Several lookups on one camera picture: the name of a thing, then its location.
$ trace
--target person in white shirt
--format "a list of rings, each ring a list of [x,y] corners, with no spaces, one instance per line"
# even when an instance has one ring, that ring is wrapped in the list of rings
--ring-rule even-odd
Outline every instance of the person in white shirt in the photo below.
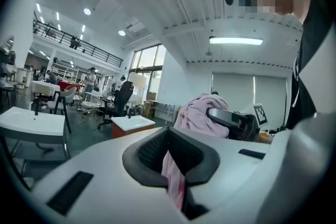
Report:
[[[120,89],[121,89],[121,86],[122,86],[122,84],[123,84],[123,82],[125,81],[125,76],[123,75],[122,77],[121,77],[121,79],[120,80],[118,80],[117,82],[116,82],[116,85],[115,85],[115,90],[116,91],[120,91]]]
[[[93,85],[94,85],[94,81],[96,80],[96,74],[95,74],[96,69],[94,67],[91,67],[90,69],[90,75],[88,77],[86,77],[86,88],[85,91],[86,92],[91,92],[93,90]]]

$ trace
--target balcony railing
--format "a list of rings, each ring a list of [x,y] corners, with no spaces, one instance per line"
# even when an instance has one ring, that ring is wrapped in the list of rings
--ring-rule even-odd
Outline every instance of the balcony railing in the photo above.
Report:
[[[71,45],[70,41],[71,41],[72,35],[65,33],[63,31],[60,31],[53,26],[43,24],[40,21],[35,22],[33,26],[33,33],[43,36],[45,38],[49,38],[67,47],[70,47]],[[83,52],[84,54],[88,54],[92,57],[95,57],[99,60],[107,62],[116,67],[121,66],[122,59],[120,59],[119,57],[109,54],[108,52],[102,49],[99,49],[95,47],[94,45],[87,43],[83,40],[76,39],[76,41],[78,41],[77,42],[78,47],[75,46],[73,47],[73,49],[76,48],[77,50]]]

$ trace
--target pink cloth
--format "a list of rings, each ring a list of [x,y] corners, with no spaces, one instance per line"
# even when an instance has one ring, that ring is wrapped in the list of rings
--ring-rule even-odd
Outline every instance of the pink cloth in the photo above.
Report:
[[[203,93],[180,109],[174,127],[226,138],[229,135],[229,129],[209,119],[206,116],[207,108],[228,110],[226,102],[221,97]],[[181,209],[184,196],[184,176],[169,152],[164,156],[161,174],[168,178],[169,197],[177,208]]]

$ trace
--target gray floor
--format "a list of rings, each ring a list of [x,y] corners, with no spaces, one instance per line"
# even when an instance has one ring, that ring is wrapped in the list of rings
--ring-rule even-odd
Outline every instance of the gray floor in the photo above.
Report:
[[[31,98],[28,89],[19,90],[17,94],[16,106],[24,109],[30,109]],[[1,112],[9,108],[7,101],[4,101],[4,107]],[[102,125],[97,129],[99,121],[93,117],[82,119],[75,107],[68,108],[68,117],[70,122],[71,134],[66,128],[66,136],[68,141],[68,149],[71,157],[76,156],[88,147],[97,143],[112,139],[112,124]],[[43,113],[49,113],[48,109],[41,110]],[[165,126],[165,121],[159,118],[149,118],[155,121],[155,127]],[[173,126],[174,123],[167,122],[166,126]],[[12,150],[16,141],[7,139],[7,146]],[[39,150],[34,143],[20,142],[19,147],[15,151],[15,164],[19,171],[22,172],[29,186],[33,186],[35,182],[44,177],[48,172],[55,169],[58,165],[65,161],[65,157],[61,146],[52,145],[54,148],[51,152]]]

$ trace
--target white sink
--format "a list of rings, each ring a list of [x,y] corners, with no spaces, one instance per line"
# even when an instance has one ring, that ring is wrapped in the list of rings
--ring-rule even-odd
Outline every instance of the white sink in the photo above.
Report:
[[[126,117],[113,117],[111,120],[124,131],[146,127],[155,124],[154,121],[146,119],[142,116],[131,116],[129,119]]]
[[[0,127],[30,134],[63,136],[65,117],[12,107],[0,115]]]

